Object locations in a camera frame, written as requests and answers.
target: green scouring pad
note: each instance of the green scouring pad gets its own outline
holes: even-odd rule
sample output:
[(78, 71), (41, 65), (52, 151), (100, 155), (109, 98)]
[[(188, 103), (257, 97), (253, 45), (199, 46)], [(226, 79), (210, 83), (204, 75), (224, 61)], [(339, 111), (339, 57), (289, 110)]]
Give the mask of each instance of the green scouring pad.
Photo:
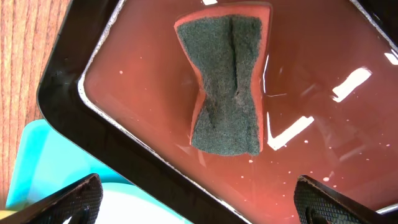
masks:
[(269, 6), (258, 4), (213, 7), (176, 22), (200, 85), (192, 146), (224, 156), (262, 151), (261, 75), (268, 23)]

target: wooden surface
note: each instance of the wooden surface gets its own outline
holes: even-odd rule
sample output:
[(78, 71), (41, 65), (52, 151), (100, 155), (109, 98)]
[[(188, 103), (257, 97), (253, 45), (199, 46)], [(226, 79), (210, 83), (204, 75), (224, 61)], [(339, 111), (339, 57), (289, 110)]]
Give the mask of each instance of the wooden surface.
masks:
[(22, 130), (40, 118), (36, 89), (69, 0), (0, 0), (0, 210)]

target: black tray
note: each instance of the black tray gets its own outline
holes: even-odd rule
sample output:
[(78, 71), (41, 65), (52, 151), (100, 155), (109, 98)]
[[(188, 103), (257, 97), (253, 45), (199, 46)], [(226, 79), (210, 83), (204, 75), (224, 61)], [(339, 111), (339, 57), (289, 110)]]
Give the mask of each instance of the black tray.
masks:
[[(37, 90), (37, 104), (47, 122), (132, 183), (193, 223), (244, 223), (147, 149), (94, 111), (78, 94), (77, 82), (118, 0), (72, 0)], [(360, 1), (395, 43), (398, 2)]]

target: liquid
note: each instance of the liquid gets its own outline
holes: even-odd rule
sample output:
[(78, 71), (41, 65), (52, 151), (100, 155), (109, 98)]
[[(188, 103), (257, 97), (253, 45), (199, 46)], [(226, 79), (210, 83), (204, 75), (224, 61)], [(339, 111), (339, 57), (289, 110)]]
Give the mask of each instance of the liquid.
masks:
[(174, 22), (200, 0), (127, 1), (85, 79), (88, 98), (254, 223), (299, 223), (307, 174), (373, 209), (398, 202), (398, 65), (346, 0), (271, 0), (264, 149), (218, 156), (189, 145), (198, 92)]

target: red liquid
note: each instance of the red liquid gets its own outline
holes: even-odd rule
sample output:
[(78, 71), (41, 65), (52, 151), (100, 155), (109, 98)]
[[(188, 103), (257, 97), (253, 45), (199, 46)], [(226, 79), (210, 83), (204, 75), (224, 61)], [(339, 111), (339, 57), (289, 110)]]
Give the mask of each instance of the red liquid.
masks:
[[(398, 65), (384, 55), (391, 48), (349, 1), (269, 2), (259, 156), (223, 157), (189, 145), (198, 85), (173, 25), (208, 7), (200, 0), (127, 1), (86, 74), (88, 98), (254, 223), (299, 222), (293, 193), (300, 174), (374, 210), (398, 202)], [(372, 75), (333, 100), (333, 89), (359, 68), (366, 68), (360, 78)], [(313, 122), (275, 151), (267, 113), (275, 139), (302, 116)]]

